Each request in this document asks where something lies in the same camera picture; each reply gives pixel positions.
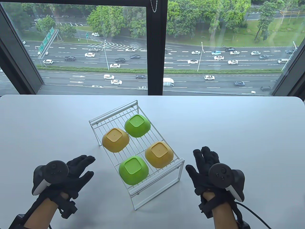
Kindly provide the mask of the person's right hand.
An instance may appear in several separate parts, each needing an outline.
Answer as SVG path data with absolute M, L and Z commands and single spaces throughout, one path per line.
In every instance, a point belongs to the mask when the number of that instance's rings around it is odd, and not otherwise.
M 215 196 L 219 196 L 221 200 L 232 199 L 235 201 L 228 191 L 216 187 L 210 181 L 209 170 L 211 166 L 220 162 L 218 154 L 211 151 L 208 146 L 203 146 L 200 150 L 195 149 L 193 155 L 197 169 L 192 165 L 186 165 L 185 169 L 193 182 L 195 194 L 201 198 L 202 205 L 205 205 Z

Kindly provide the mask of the person's left hand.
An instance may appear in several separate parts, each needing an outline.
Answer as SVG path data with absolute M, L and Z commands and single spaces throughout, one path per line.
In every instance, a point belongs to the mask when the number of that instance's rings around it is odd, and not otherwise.
M 84 175 L 82 173 L 95 160 L 93 156 L 81 155 L 68 161 L 68 176 L 62 182 L 47 187 L 39 197 L 49 198 L 52 201 L 58 196 L 64 200 L 76 199 L 79 196 L 79 191 L 94 175 L 93 171 L 87 171 Z

